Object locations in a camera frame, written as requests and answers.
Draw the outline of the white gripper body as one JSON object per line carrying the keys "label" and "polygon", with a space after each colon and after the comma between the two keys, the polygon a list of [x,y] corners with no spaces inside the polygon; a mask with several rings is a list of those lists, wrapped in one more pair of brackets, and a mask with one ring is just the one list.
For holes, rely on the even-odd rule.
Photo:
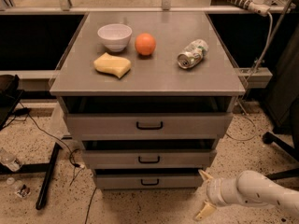
{"label": "white gripper body", "polygon": [[206,182],[207,199],[215,206],[239,204],[235,178],[210,178]]}

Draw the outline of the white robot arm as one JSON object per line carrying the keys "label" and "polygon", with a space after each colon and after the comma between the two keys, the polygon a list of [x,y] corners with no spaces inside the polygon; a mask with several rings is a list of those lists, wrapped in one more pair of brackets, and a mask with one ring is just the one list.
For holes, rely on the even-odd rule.
{"label": "white robot arm", "polygon": [[214,178],[202,169],[198,172],[206,182],[206,199],[194,217],[196,221],[212,215],[218,207],[232,204],[246,207],[275,206],[299,217],[299,192],[284,188],[265,175],[247,170],[235,178]]}

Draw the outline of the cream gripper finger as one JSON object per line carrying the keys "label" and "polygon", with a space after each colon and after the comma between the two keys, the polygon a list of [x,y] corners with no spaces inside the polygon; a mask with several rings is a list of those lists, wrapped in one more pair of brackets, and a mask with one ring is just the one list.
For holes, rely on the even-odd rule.
{"label": "cream gripper finger", "polygon": [[205,218],[211,216],[216,210],[217,207],[213,203],[209,201],[204,201],[202,209],[194,216],[194,220],[202,221]]}
{"label": "cream gripper finger", "polygon": [[210,179],[213,179],[213,176],[208,174],[206,171],[199,169],[198,170],[199,175],[203,178],[204,181],[208,181]]}

